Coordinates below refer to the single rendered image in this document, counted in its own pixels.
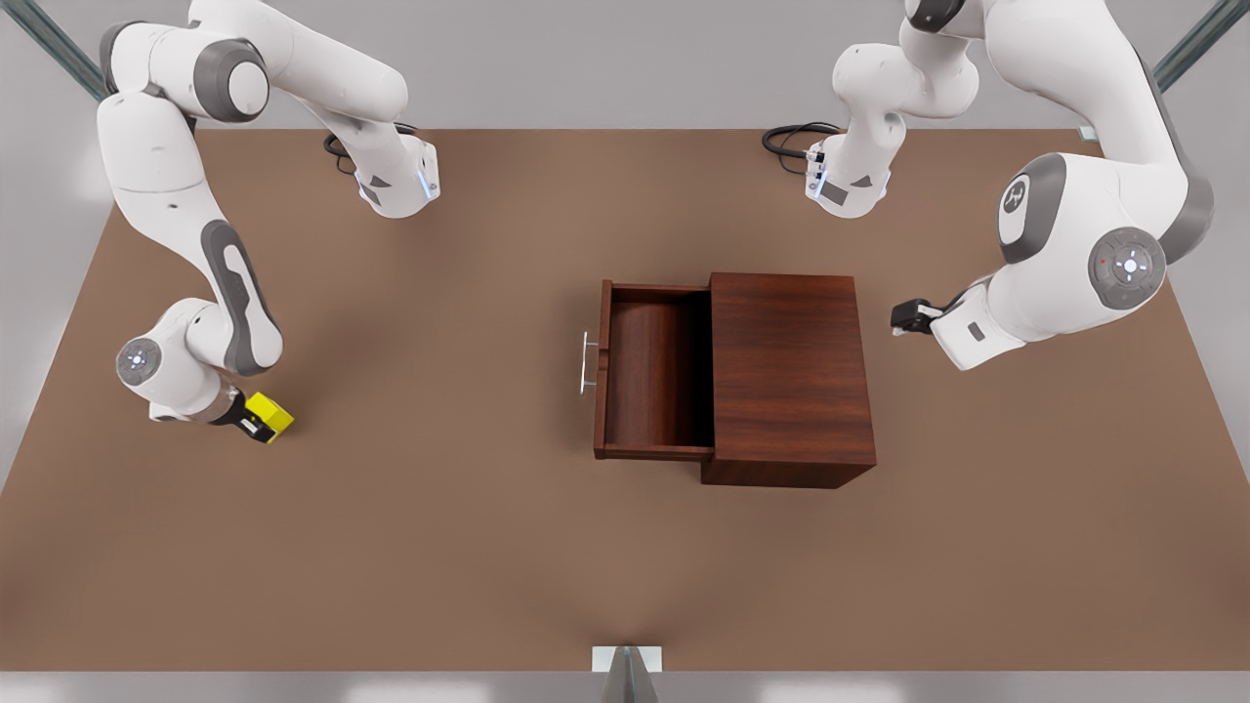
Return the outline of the yellow block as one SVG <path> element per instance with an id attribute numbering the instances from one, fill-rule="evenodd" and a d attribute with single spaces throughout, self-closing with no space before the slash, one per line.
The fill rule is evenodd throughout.
<path id="1" fill-rule="evenodd" d="M 262 393 L 248 397 L 244 407 L 246 409 L 244 428 L 258 442 L 272 443 L 294 422 L 289 412 Z"/>

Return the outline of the brown wooden cabinet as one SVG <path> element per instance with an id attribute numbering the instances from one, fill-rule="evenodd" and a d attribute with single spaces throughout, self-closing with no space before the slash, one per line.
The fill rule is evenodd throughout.
<path id="1" fill-rule="evenodd" d="M 878 463 L 852 276 L 710 276 L 705 484 L 834 489 Z"/>

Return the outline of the brown wooden drawer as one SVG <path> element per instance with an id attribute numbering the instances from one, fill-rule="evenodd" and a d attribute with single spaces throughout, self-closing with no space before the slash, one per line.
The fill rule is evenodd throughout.
<path id="1" fill-rule="evenodd" d="M 598 459 L 712 458 L 711 321 L 709 286 L 602 283 Z"/>

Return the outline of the silver frame post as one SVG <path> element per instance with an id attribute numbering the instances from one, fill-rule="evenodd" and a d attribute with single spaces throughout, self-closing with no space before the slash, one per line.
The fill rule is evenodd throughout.
<path id="1" fill-rule="evenodd" d="M 600 703 L 659 703 L 651 675 L 662 672 L 661 645 L 594 645 L 591 670 L 606 673 Z"/>
<path id="2" fill-rule="evenodd" d="M 71 76 L 85 93 L 102 103 L 108 88 L 102 71 L 91 58 L 54 23 L 36 0 L 0 0 L 0 10 L 12 18 L 42 50 Z"/>
<path id="3" fill-rule="evenodd" d="M 1250 0 L 1216 0 L 1198 23 L 1152 68 L 1152 80 L 1166 93 L 1211 48 L 1250 13 Z"/>

